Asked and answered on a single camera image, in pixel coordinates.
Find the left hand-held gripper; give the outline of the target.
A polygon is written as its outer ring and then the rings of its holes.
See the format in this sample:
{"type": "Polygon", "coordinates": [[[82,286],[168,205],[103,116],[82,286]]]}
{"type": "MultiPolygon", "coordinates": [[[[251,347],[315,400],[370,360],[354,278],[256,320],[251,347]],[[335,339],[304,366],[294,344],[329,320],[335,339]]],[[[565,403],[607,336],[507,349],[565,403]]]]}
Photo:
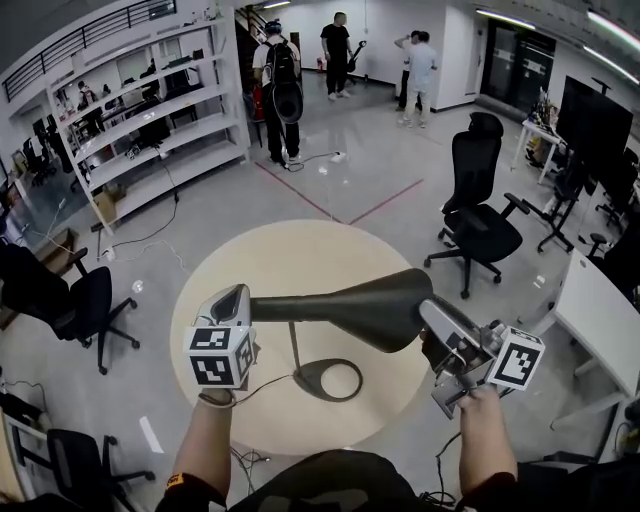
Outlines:
{"type": "Polygon", "coordinates": [[[247,285],[227,287],[200,306],[184,331],[183,353],[202,388],[245,386],[258,354],[247,285]]]}

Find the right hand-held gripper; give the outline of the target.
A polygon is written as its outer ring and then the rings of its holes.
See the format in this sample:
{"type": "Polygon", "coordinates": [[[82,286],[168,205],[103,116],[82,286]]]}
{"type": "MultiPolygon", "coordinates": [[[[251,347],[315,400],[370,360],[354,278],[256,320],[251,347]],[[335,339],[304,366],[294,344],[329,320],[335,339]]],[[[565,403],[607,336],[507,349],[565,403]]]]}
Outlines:
{"type": "Polygon", "coordinates": [[[545,351],[540,338],[500,321],[479,328],[442,298],[423,301],[419,313],[426,324],[422,352],[436,375],[432,397],[448,418],[485,384],[527,389],[545,351]]]}

